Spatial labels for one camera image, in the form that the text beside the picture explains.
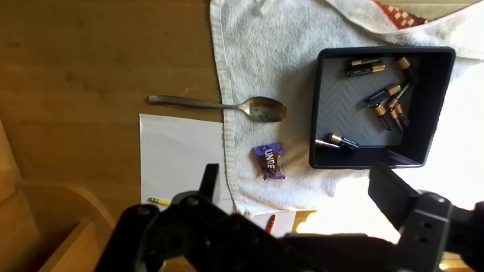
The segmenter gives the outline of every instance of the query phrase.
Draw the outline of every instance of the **sheet of paper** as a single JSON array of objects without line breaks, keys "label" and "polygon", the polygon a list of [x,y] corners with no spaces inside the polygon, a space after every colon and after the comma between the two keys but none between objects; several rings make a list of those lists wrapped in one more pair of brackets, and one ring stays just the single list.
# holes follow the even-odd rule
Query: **sheet of paper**
[{"label": "sheet of paper", "polygon": [[226,181],[223,124],[139,115],[141,199],[171,199],[198,190],[208,163],[220,163],[214,203],[226,212],[233,203]]}]

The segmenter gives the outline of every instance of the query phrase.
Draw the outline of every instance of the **purple wrapper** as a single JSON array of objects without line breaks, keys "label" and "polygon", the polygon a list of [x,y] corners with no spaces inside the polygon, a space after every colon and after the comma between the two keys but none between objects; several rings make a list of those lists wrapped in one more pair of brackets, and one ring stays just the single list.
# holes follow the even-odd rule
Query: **purple wrapper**
[{"label": "purple wrapper", "polygon": [[282,169],[283,145],[274,142],[271,145],[260,145],[253,148],[253,154],[264,172],[264,178],[283,180],[286,175]]}]

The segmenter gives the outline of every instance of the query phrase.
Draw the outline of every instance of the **spoon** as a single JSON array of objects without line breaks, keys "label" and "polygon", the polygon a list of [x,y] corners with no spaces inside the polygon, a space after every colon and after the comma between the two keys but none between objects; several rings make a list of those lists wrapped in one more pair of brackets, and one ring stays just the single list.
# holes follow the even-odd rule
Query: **spoon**
[{"label": "spoon", "polygon": [[236,109],[242,110],[254,122],[279,122],[286,118],[286,106],[277,100],[267,97],[251,97],[241,104],[217,104],[182,97],[149,95],[149,104],[179,104],[206,109]]}]

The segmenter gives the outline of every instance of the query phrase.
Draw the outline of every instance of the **white cloth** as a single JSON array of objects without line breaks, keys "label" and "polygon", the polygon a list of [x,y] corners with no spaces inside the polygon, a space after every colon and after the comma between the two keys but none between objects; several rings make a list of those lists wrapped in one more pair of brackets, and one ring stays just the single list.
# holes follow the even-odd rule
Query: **white cloth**
[{"label": "white cloth", "polygon": [[[265,95],[288,106],[288,118],[279,124],[256,124],[239,112],[224,112],[227,181],[238,210],[260,215],[280,209],[319,209],[330,201],[338,183],[368,183],[368,171],[316,171],[309,166],[315,60],[321,50],[400,42],[453,45],[460,57],[484,59],[484,42],[478,32],[484,26],[483,11],[484,5],[475,5],[427,26],[397,30],[371,0],[212,0],[211,21],[223,101],[230,104]],[[480,65],[469,67],[465,80],[468,62],[456,67],[442,112],[447,122],[439,125],[428,166],[406,172],[410,180],[425,172],[431,181],[450,184],[454,180],[448,177],[456,177],[460,168],[466,169],[462,177],[477,180],[481,175],[472,166],[484,166],[480,142],[484,139],[484,125],[481,115],[472,109],[484,101],[480,98],[483,83],[471,82],[480,77],[471,71]],[[474,88],[462,89],[460,82]],[[285,147],[286,180],[262,180],[257,165],[250,159],[253,147],[271,142]],[[460,153],[460,157],[448,159],[442,156],[445,153]]]}]

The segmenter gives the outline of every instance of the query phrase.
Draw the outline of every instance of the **black tray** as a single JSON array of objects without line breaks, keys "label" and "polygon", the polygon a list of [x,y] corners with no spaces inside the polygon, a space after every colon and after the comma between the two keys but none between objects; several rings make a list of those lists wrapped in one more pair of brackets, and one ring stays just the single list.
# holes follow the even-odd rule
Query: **black tray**
[{"label": "black tray", "polygon": [[[388,118],[386,131],[363,100],[392,83],[406,83],[395,57],[406,56],[419,79],[401,100],[410,127],[401,133]],[[347,77],[350,59],[383,57],[386,71]],[[310,138],[313,168],[368,169],[375,163],[392,168],[422,166],[436,133],[456,51],[448,47],[356,47],[327,48],[318,57],[316,91]],[[356,151],[330,150],[315,144],[338,133],[360,144]]]}]

